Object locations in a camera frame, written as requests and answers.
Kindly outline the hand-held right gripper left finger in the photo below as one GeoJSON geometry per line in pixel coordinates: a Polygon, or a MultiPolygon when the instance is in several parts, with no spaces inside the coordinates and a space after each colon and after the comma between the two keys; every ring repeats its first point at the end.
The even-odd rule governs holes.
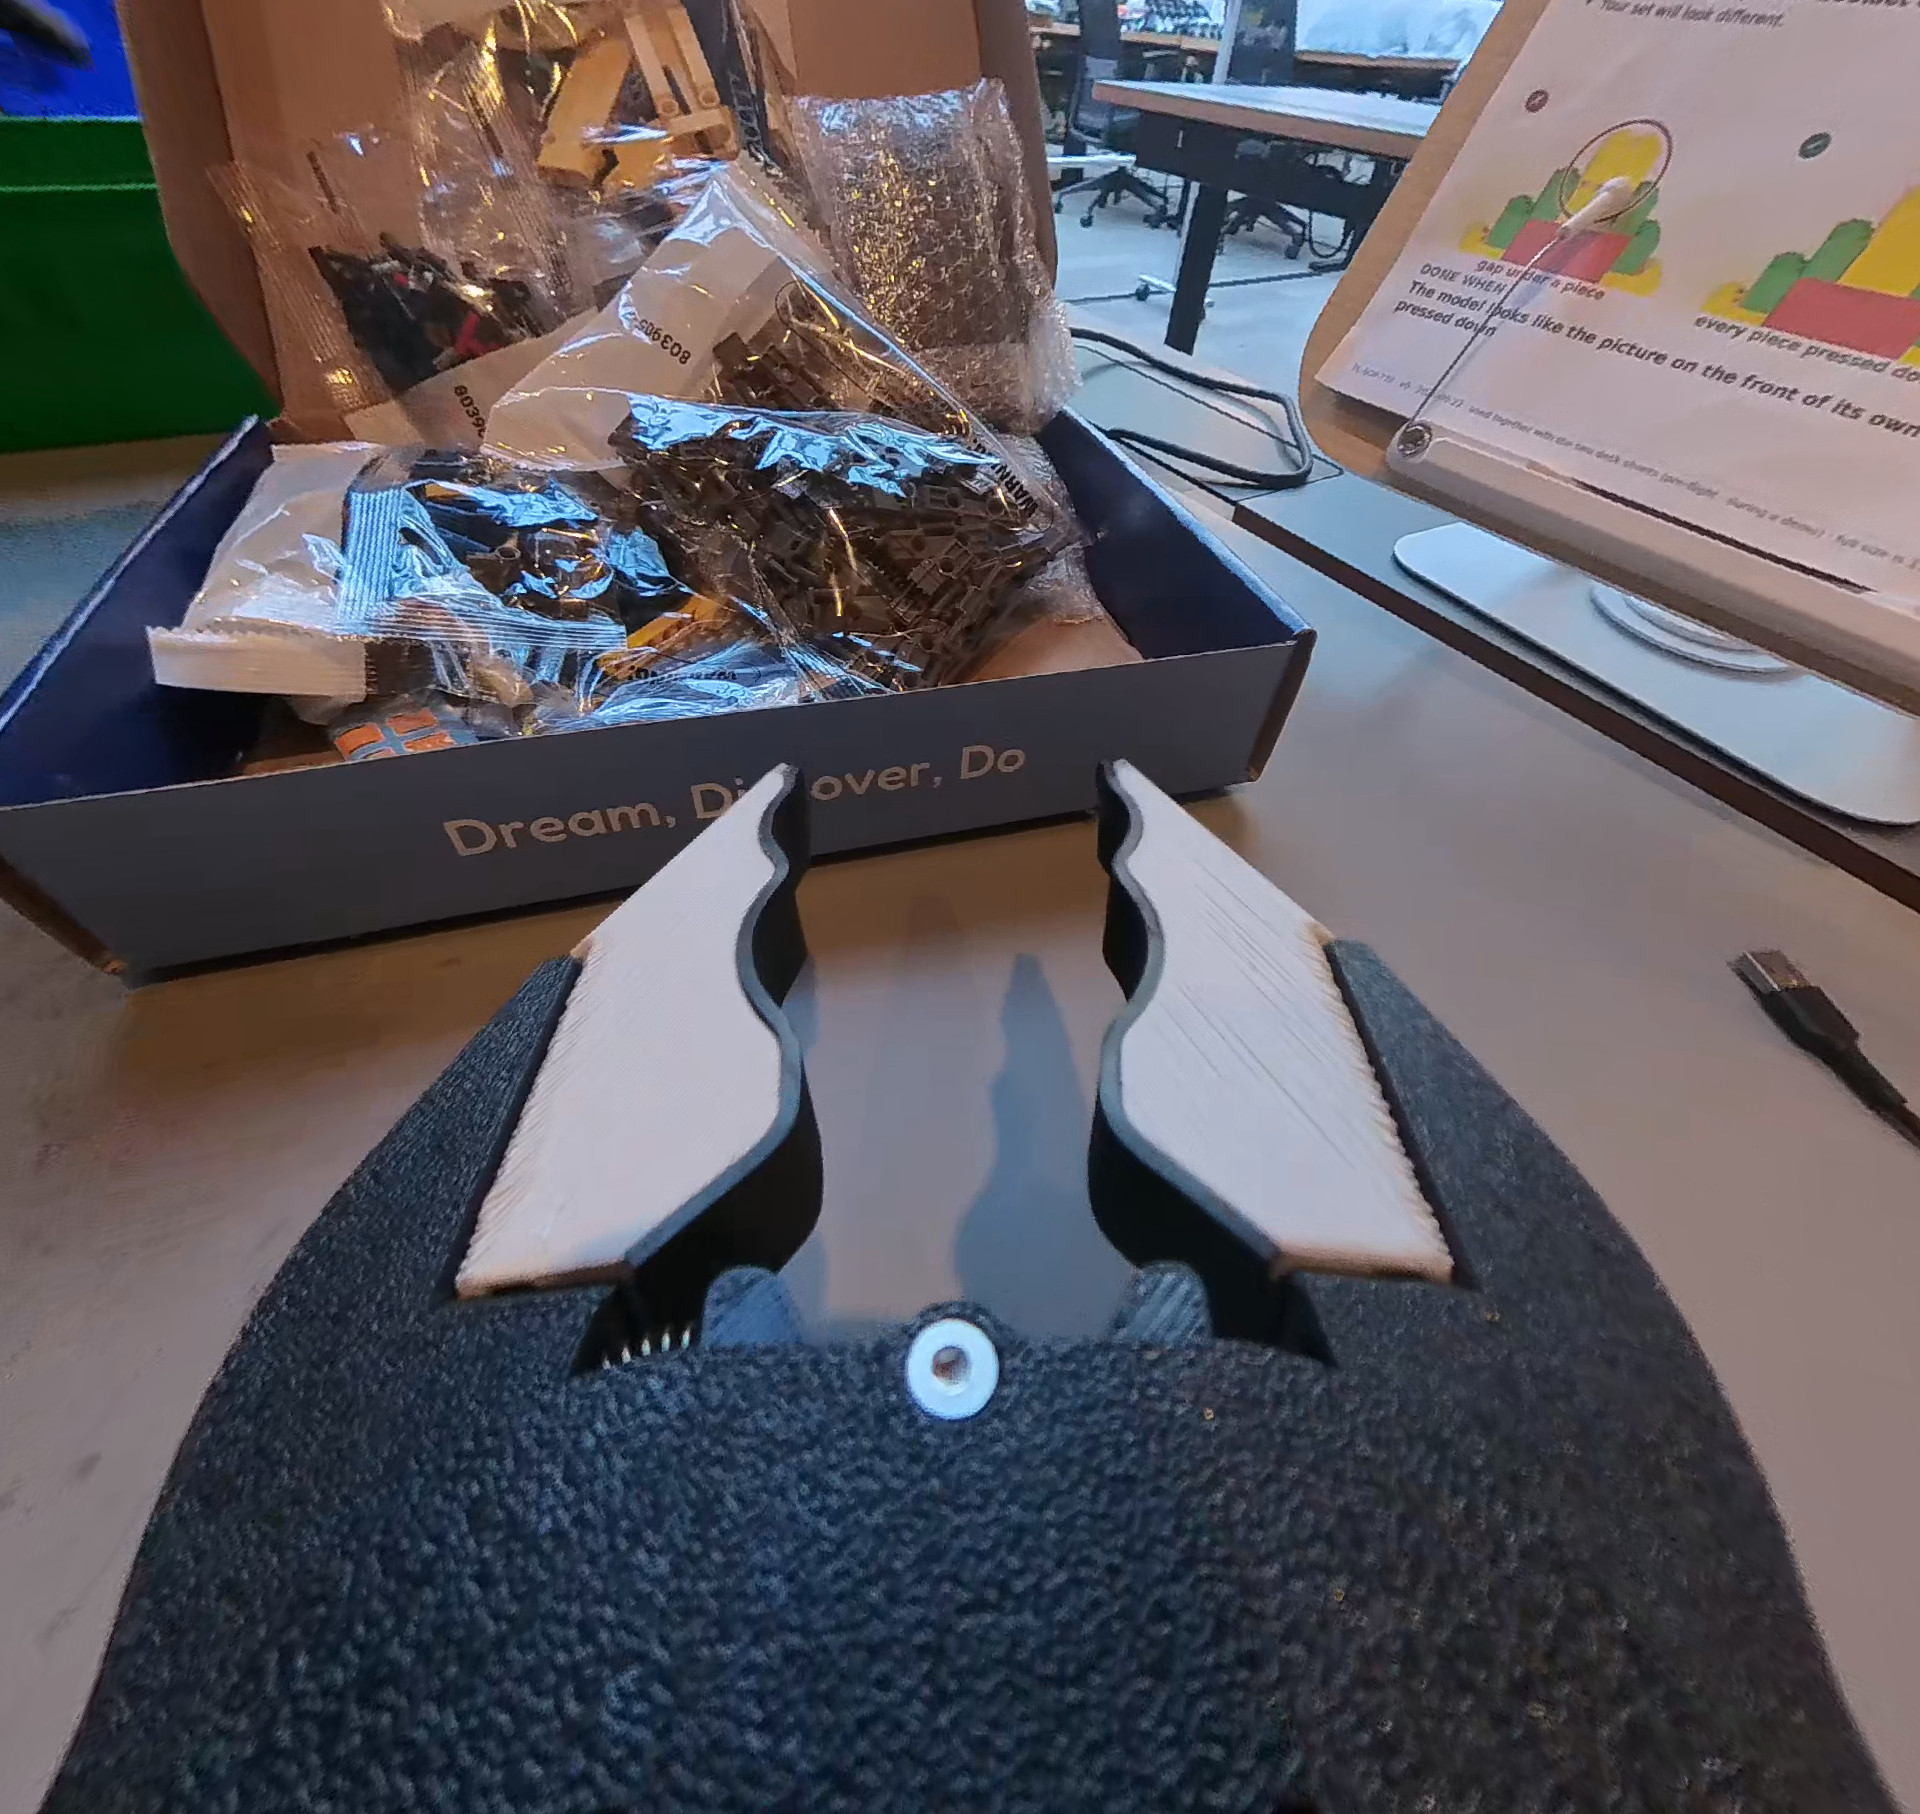
{"type": "Polygon", "coordinates": [[[803,1251],[824,1209],[783,1012],[806,866],[806,788],[775,767],[576,945],[459,1299],[611,1279],[639,1322],[697,1322],[718,1275],[803,1251]]]}

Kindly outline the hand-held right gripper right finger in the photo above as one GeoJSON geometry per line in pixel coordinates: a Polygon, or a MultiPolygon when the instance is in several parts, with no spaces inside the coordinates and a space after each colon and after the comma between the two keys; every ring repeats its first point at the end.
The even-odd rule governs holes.
{"type": "Polygon", "coordinates": [[[1108,876],[1091,1211],[1140,1327],[1316,1331],[1305,1276],[1456,1287],[1444,1211],[1337,939],[1129,762],[1098,769],[1108,876]]]}

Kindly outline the blue robot kit box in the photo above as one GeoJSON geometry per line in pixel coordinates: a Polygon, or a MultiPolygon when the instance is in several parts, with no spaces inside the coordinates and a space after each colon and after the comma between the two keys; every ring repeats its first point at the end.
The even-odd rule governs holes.
{"type": "MultiPolygon", "coordinates": [[[[119,5],[186,280],[295,429],[336,429],[204,171],[281,157],[299,117],[378,111],[377,0],[119,5]]],[[[812,782],[828,854],[1083,815],[1113,757],[1174,796],[1214,794],[1262,776],[1310,675],[1311,627],[1062,415],[1044,453],[1091,523],[1091,588],[1137,662],[242,773],[262,699],[159,685],[147,627],[186,612],[269,441],[239,426],[4,699],[4,894],[134,976],[611,894],[778,764],[812,782]]]]}

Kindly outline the clear bag of grey pieces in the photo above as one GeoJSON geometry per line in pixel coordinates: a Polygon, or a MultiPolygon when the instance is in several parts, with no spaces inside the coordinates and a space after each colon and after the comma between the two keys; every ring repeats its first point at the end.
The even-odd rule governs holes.
{"type": "Polygon", "coordinates": [[[842,290],[745,165],[490,409],[484,447],[602,474],[660,544],[851,693],[971,679],[1031,627],[1098,627],[1091,541],[991,426],[842,290]]]}

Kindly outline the green plastic bin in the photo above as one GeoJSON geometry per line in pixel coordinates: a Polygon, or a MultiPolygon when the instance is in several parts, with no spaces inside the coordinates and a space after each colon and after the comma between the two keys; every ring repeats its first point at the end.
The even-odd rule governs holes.
{"type": "Polygon", "coordinates": [[[141,122],[4,119],[4,453],[272,418],[186,280],[141,122]]]}

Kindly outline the background grey desk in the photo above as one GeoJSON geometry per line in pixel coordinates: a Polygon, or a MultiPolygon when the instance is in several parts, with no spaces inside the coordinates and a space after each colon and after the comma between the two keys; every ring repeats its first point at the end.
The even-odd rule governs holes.
{"type": "Polygon", "coordinates": [[[1345,268],[1436,104],[1325,86],[1101,80],[1094,98],[1129,111],[1137,160],[1192,186],[1167,345],[1192,353],[1231,193],[1341,220],[1345,268]]]}

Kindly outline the clear bag of dark pieces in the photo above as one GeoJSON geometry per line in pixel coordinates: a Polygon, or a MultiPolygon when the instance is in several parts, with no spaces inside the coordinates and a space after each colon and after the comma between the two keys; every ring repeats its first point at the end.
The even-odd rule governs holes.
{"type": "Polygon", "coordinates": [[[597,474],[323,441],[278,447],[175,627],[169,693],[274,699],[329,735],[354,708],[433,700],[481,744],[587,723],[727,635],[597,474]]]}

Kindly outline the white stand base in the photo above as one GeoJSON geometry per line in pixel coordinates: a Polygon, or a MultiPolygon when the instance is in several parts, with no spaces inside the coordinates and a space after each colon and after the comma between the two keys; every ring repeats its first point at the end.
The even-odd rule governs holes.
{"type": "Polygon", "coordinates": [[[1404,533],[1396,566],[1803,802],[1918,826],[1903,709],[1472,526],[1404,533]]]}

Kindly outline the blue plastic bin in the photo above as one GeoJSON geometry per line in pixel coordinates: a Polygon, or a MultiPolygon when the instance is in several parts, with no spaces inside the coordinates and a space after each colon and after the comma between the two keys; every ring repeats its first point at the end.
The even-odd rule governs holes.
{"type": "Polygon", "coordinates": [[[117,0],[43,0],[89,44],[75,63],[4,26],[4,114],[28,119],[137,119],[117,0]]]}

